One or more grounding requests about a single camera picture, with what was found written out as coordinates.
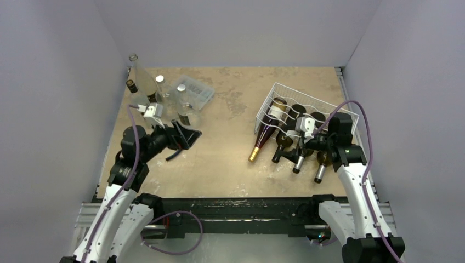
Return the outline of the round clear bottle silver cap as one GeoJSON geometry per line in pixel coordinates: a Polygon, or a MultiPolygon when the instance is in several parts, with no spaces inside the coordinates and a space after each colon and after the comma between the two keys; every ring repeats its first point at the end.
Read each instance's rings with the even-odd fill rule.
{"type": "Polygon", "coordinates": [[[175,94],[173,93],[173,88],[169,85],[163,75],[156,76],[155,81],[158,87],[157,102],[163,106],[164,119],[168,121],[178,119],[176,99],[175,94]]]}

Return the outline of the amber bottle gold foil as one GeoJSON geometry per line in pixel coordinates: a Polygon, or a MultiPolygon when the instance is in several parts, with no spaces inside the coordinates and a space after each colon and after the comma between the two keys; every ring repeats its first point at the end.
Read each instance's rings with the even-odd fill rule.
{"type": "Polygon", "coordinates": [[[279,126],[282,116],[286,112],[287,102],[283,98],[275,97],[265,109],[263,117],[260,119],[259,129],[254,144],[254,148],[248,158],[250,162],[254,162],[259,151],[264,144],[269,140],[276,128],[279,126]]]}

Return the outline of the square bottle gold black cap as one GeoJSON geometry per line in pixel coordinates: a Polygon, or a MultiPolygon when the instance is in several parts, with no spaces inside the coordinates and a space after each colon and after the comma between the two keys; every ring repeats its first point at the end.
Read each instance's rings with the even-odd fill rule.
{"type": "Polygon", "coordinates": [[[126,87],[131,94],[131,104],[134,106],[143,105],[150,106],[149,98],[141,91],[131,79],[126,81],[126,87]]]}

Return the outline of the tall clear glass bottle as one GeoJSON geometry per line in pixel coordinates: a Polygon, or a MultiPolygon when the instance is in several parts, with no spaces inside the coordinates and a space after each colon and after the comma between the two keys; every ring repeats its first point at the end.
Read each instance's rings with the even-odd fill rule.
{"type": "Polygon", "coordinates": [[[156,102],[161,104],[163,101],[160,97],[158,86],[152,75],[141,64],[137,54],[131,53],[128,58],[133,63],[137,87],[148,97],[150,103],[156,102]]]}

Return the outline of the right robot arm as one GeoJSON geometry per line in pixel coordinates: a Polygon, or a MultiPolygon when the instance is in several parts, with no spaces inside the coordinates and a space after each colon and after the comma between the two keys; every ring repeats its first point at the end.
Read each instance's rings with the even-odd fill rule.
{"type": "Polygon", "coordinates": [[[315,118],[306,113],[289,116],[282,135],[297,136],[299,145],[291,152],[300,164],[309,151],[324,154],[345,189],[352,217],[342,213],[335,201],[323,201],[308,208],[309,219],[325,221],[342,246],[344,262],[401,262],[405,251],[402,237],[393,234],[377,202],[368,178],[372,159],[352,142],[351,115],[334,112],[315,118]]]}

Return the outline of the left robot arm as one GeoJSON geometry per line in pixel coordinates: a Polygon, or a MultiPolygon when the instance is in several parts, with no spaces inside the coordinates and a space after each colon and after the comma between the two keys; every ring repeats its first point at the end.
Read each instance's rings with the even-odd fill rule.
{"type": "Polygon", "coordinates": [[[167,217],[161,197],[139,193],[149,173],[147,163],[167,148],[190,149],[202,135],[177,121],[171,124],[157,126],[151,134],[135,124],[123,132],[99,210],[82,242],[61,262],[121,262],[145,226],[167,217]]]}

